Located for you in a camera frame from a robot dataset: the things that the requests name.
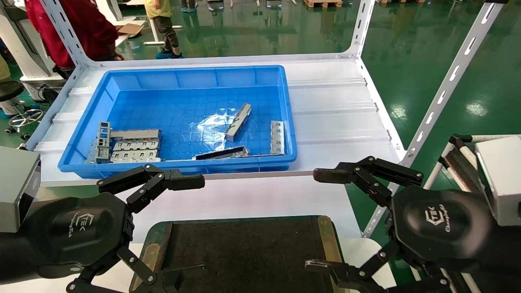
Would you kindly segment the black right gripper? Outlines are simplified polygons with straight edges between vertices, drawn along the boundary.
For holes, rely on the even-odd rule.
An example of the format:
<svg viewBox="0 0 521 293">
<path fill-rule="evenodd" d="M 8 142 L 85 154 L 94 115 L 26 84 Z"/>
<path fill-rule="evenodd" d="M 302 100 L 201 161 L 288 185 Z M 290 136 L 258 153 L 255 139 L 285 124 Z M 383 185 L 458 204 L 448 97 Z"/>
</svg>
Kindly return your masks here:
<svg viewBox="0 0 521 293">
<path fill-rule="evenodd" d="M 354 184 L 376 204 L 392 210 L 392 241 L 362 267 L 318 259 L 305 262 L 307 271 L 329 275 L 339 288 L 360 293 L 442 293 L 450 288 L 443 274 L 389 288 L 380 286 L 373 275 L 395 256 L 416 268 L 478 269 L 496 227 L 483 196 L 417 187 L 423 173 L 381 158 L 369 156 L 355 163 L 340 162 L 333 169 L 316 168 L 313 178 L 328 184 Z M 409 187 L 392 198 L 392 191 L 379 179 Z"/>
</svg>

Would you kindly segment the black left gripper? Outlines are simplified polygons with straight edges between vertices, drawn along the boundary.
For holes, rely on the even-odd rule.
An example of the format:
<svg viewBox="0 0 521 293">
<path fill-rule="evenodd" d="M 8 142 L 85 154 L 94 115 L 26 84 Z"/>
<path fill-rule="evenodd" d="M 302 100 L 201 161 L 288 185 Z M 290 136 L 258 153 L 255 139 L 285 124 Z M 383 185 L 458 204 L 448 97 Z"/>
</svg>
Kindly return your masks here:
<svg viewBox="0 0 521 293">
<path fill-rule="evenodd" d="M 131 188 L 125 204 L 115 195 Z M 141 284 L 136 293 L 177 293 L 186 278 L 205 274 L 205 264 L 151 271 L 127 247 L 134 230 L 132 213 L 139 213 L 164 191 L 205 187 L 203 175 L 145 164 L 97 182 L 100 195 L 37 202 L 24 220 L 24 264 L 31 276 L 63 278 L 80 273 L 68 293 L 114 293 L 92 284 L 123 261 Z"/>
</svg>

